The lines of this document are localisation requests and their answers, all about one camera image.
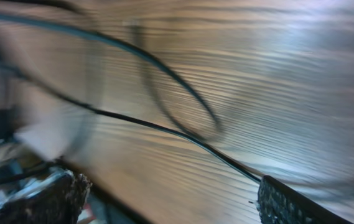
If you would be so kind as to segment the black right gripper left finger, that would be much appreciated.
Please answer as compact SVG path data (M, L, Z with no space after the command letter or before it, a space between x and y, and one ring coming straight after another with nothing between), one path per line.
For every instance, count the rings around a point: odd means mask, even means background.
M0 200L0 224L77 224L92 183L70 170L34 179Z

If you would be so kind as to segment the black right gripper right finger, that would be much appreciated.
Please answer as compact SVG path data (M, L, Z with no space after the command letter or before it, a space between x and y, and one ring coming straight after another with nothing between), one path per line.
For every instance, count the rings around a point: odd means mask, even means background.
M262 224L351 224L269 175L260 182L256 203Z

